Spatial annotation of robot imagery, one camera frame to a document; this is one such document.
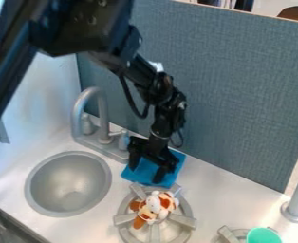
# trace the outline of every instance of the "silver faucet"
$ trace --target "silver faucet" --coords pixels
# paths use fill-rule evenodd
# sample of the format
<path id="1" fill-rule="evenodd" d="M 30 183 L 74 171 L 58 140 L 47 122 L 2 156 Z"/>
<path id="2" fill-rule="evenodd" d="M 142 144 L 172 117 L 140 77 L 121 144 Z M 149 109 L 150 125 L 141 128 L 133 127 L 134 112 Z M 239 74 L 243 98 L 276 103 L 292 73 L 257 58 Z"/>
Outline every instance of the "silver faucet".
<path id="1" fill-rule="evenodd" d="M 84 112 L 84 107 L 93 96 L 97 97 L 100 127 L 95 126 L 90 116 Z M 71 114 L 71 134 L 76 142 L 95 149 L 112 159 L 123 163 L 128 160 L 128 132 L 125 129 L 118 132 L 109 131 L 106 95 L 98 87 L 89 87 L 84 90 L 75 102 Z"/>
<path id="2" fill-rule="evenodd" d="M 108 107 L 106 95 L 98 87 L 89 87 L 88 89 L 84 90 L 75 102 L 71 116 L 72 136 L 79 137 L 81 134 L 83 134 L 82 115 L 84 114 L 84 107 L 87 105 L 89 99 L 94 95 L 97 96 L 97 103 L 99 107 L 99 142 L 102 144 L 108 144 L 111 143 L 114 138 L 109 136 Z"/>

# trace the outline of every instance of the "metal sink bowl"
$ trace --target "metal sink bowl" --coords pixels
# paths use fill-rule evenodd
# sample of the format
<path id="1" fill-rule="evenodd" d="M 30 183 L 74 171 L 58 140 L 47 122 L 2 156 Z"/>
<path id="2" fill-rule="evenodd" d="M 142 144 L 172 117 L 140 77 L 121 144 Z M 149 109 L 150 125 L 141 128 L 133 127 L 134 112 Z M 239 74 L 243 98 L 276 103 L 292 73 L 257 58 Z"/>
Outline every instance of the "metal sink bowl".
<path id="1" fill-rule="evenodd" d="M 81 214 L 98 204 L 112 182 L 106 162 L 86 152 L 64 152 L 41 162 L 25 185 L 28 204 L 43 215 Z"/>

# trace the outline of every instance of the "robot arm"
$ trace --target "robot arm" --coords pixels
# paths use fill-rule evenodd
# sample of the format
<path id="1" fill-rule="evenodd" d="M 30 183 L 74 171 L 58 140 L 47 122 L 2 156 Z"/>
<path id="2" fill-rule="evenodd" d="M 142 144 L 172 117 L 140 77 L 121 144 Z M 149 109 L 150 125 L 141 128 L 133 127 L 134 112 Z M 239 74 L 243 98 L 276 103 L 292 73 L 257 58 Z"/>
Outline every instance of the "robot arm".
<path id="1" fill-rule="evenodd" d="M 155 122 L 149 140 L 131 138 L 130 167 L 146 157 L 161 168 L 156 181 L 175 170 L 167 144 L 185 123 L 186 98 L 173 78 L 157 72 L 138 54 L 142 38 L 129 24 L 133 0 L 7 0 L 0 13 L 0 116 L 32 59 L 88 51 L 91 59 L 118 76 L 135 114 L 144 119 L 150 105 Z M 126 80 L 146 105 L 140 113 Z"/>

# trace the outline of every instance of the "green object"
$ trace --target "green object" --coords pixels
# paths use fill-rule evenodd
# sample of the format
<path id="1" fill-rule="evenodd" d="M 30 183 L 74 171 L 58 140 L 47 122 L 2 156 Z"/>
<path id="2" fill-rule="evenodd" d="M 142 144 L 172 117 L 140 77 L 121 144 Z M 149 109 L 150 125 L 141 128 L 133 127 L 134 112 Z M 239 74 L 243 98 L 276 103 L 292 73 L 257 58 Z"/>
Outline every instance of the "green object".
<path id="1" fill-rule="evenodd" d="M 282 243 L 280 236 L 267 228 L 254 228 L 247 234 L 247 243 Z"/>

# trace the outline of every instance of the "plush toy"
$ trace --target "plush toy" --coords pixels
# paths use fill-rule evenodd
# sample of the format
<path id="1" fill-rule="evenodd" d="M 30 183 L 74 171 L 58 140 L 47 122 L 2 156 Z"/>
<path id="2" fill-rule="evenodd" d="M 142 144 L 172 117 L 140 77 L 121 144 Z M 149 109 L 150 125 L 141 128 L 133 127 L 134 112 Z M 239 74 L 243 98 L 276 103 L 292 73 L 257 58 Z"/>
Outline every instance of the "plush toy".
<path id="1" fill-rule="evenodd" d="M 144 201 L 132 201 L 130 209 L 137 213 L 133 227 L 140 229 L 145 223 L 152 225 L 158 219 L 165 219 L 179 205 L 171 192 L 154 191 Z"/>

